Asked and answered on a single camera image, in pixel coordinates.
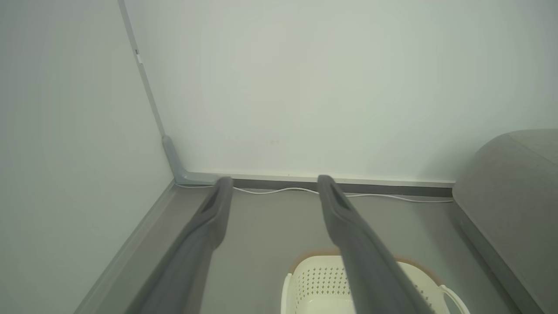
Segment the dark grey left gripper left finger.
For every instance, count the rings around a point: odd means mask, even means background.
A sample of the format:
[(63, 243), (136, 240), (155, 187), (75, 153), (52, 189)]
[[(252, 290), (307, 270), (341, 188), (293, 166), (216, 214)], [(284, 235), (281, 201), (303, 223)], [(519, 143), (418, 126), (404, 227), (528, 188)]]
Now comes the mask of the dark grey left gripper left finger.
[(128, 314), (198, 314), (215, 249), (231, 212), (233, 179), (213, 185), (128, 306)]

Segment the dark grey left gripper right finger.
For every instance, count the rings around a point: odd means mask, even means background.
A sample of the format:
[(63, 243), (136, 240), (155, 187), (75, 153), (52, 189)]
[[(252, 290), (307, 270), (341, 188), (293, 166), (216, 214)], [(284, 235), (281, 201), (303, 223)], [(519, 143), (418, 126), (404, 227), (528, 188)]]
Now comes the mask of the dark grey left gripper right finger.
[(430, 314), (378, 235), (357, 212), (339, 185), (319, 175), (317, 189), (331, 241), (340, 250), (358, 314)]

